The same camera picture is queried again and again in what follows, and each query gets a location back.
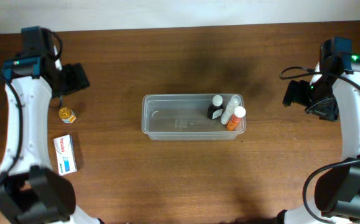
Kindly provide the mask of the gold-lid small balm jar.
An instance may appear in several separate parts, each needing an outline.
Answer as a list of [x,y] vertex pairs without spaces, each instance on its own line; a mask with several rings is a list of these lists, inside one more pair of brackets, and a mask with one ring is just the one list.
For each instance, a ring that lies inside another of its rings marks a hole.
[[76,120],[75,113],[67,107],[60,108],[58,115],[64,123],[71,124]]

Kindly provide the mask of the white clear-cap spray bottle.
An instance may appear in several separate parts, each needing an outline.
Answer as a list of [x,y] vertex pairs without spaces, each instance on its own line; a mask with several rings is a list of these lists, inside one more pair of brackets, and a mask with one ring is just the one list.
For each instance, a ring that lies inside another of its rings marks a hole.
[[221,123],[227,124],[231,119],[234,110],[241,103],[241,97],[238,95],[233,95],[231,99],[228,101],[228,104],[225,107],[223,114],[221,115]]

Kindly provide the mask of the white Panadol medicine box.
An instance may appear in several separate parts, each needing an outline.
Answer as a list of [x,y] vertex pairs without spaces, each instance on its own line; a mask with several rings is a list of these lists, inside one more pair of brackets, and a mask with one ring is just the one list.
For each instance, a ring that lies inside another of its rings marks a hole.
[[67,175],[77,171],[72,137],[67,134],[53,140],[57,155],[59,175]]

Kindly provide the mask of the orange tablet tube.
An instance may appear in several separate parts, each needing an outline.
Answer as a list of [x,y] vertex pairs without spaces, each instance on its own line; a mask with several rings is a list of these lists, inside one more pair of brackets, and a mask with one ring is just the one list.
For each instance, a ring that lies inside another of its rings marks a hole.
[[246,109],[243,106],[237,106],[234,109],[234,113],[226,125],[227,130],[234,131],[238,126],[239,122],[246,115]]

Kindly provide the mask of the dark brown syrup bottle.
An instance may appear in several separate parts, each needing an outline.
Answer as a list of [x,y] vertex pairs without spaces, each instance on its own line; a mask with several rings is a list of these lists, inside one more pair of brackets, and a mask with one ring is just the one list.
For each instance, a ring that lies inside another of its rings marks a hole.
[[215,95],[208,108],[207,117],[209,119],[219,118],[223,113],[223,97],[221,95]]

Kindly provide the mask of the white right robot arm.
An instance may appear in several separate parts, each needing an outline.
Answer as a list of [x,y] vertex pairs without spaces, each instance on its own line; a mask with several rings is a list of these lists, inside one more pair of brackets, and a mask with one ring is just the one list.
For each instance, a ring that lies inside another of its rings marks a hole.
[[360,54],[350,39],[333,37],[320,47],[320,61],[288,77],[283,105],[305,107],[327,121],[339,121],[341,160],[312,172],[303,185],[303,204],[283,210],[275,223],[360,223]]

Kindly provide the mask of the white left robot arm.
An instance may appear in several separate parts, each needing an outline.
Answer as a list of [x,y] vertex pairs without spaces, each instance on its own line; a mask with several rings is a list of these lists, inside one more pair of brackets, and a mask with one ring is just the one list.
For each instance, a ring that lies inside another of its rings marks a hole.
[[0,72],[8,105],[0,164],[0,212],[10,223],[101,223],[77,204],[70,181],[52,170],[47,120],[50,100],[89,87],[81,64],[59,66],[59,36],[44,27],[21,30],[22,51]]

